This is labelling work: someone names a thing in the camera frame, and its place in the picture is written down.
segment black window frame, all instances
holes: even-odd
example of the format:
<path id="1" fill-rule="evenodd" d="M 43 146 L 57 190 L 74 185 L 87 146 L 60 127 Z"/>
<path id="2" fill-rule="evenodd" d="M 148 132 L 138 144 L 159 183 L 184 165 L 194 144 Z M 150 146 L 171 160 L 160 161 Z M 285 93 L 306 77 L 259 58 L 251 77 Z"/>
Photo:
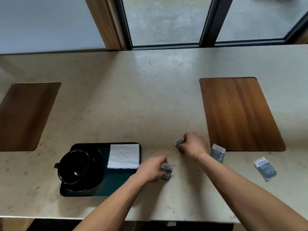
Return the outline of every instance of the black window frame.
<path id="1" fill-rule="evenodd" d="M 211 0 L 208 15 L 206 17 L 199 43 L 133 46 L 129 33 L 128 22 L 125 15 L 123 0 L 114 0 L 128 50 L 287 45 L 292 44 L 302 34 L 302 32 L 308 28 L 307 11 L 305 15 L 302 16 L 296 25 L 293 26 L 293 28 L 283 38 L 216 42 L 221 27 L 231 7 L 232 1 L 233 0 Z"/>

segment person's left hand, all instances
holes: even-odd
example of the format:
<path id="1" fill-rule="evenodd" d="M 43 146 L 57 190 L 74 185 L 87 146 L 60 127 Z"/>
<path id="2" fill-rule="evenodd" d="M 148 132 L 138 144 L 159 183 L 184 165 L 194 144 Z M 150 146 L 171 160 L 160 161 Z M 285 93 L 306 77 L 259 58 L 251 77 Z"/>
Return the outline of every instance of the person's left hand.
<path id="1" fill-rule="evenodd" d="M 167 173 L 160 169 L 163 163 L 167 163 L 164 155 L 152 156 L 141 163 L 135 175 L 144 183 L 157 182 L 161 177 L 167 178 Z"/>

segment hand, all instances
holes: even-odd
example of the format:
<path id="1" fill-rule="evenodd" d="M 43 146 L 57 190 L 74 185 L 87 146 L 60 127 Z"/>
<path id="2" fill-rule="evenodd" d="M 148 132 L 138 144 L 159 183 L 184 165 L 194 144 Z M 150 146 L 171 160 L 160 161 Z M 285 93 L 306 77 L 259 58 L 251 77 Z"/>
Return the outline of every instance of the hand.
<path id="1" fill-rule="evenodd" d="M 167 163 L 164 155 L 151 157 L 142 162 L 136 172 L 136 177 L 143 183 L 157 182 L 161 177 L 167 178 L 167 173 L 160 169 L 163 163 Z"/>
<path id="2" fill-rule="evenodd" d="M 193 158 L 192 155 L 198 150 L 202 150 L 207 152 L 207 147 L 203 141 L 202 136 L 198 135 L 196 132 L 190 133 L 187 132 L 184 134 L 184 139 L 186 143 L 182 143 L 179 145 L 179 148 L 185 151 L 185 154 L 189 158 Z"/>

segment small gray packet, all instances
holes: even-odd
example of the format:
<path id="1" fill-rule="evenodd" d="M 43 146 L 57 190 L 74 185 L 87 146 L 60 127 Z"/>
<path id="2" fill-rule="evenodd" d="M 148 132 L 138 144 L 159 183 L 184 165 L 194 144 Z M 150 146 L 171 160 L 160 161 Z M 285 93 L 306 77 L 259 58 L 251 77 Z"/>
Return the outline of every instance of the small gray packet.
<path id="1" fill-rule="evenodd" d="M 263 176 L 265 181 L 269 181 L 272 177 L 275 177 L 277 172 L 272 167 L 272 165 L 265 159 L 265 157 L 261 157 L 260 159 L 254 162 L 258 171 Z"/>
<path id="2" fill-rule="evenodd" d="M 226 149 L 216 144 L 213 144 L 210 156 L 213 157 L 218 162 L 222 163 L 224 160 L 225 152 L 226 152 Z"/>
<path id="3" fill-rule="evenodd" d="M 175 140 L 173 144 L 176 146 L 176 148 L 179 150 L 179 152 L 181 154 L 184 154 L 185 153 L 184 150 L 179 148 L 179 144 L 182 144 L 182 143 L 186 143 L 186 141 L 185 141 L 183 136 L 180 137 L 179 139 Z"/>
<path id="4" fill-rule="evenodd" d="M 173 165 L 167 164 L 167 163 L 163 163 L 161 165 L 160 169 L 167 173 L 167 178 L 161 177 L 160 179 L 168 182 L 170 180 L 170 178 L 171 178 L 171 173 L 173 171 Z"/>

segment dark green tray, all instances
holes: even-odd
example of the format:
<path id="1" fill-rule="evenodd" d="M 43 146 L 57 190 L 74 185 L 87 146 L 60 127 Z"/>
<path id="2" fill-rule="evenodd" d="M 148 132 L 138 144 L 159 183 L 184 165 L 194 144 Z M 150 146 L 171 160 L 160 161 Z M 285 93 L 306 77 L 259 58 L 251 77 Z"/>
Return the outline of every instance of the dark green tray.
<path id="1" fill-rule="evenodd" d="M 76 197 L 76 196 L 95 196 L 95 197 L 107 197 L 122 186 L 127 179 L 136 173 L 137 169 L 114 169 L 107 168 L 110 145 L 111 144 L 139 144 L 139 143 L 77 143 L 71 147 L 71 151 L 76 148 L 83 148 L 85 145 L 91 145 L 97 147 L 103 156 L 103 170 L 104 176 L 102 182 L 95 188 L 82 191 L 73 192 L 65 187 L 64 183 L 61 183 L 60 194 L 65 197 Z M 139 144 L 139 164 L 141 164 L 141 145 Z"/>

